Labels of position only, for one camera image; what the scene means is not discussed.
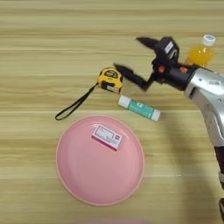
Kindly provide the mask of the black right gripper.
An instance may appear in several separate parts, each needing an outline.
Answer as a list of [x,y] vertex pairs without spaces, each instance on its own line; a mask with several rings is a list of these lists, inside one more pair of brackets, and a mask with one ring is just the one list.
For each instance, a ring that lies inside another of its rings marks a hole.
[[[158,47],[158,41],[154,38],[138,37],[136,40],[151,50],[156,50]],[[143,91],[146,91],[154,81],[159,84],[168,84],[180,91],[185,91],[193,77],[193,73],[199,68],[196,65],[190,66],[181,63],[166,65],[158,59],[154,59],[152,61],[151,76],[148,80],[145,80],[126,66],[114,64],[114,67],[124,78],[138,85]]]

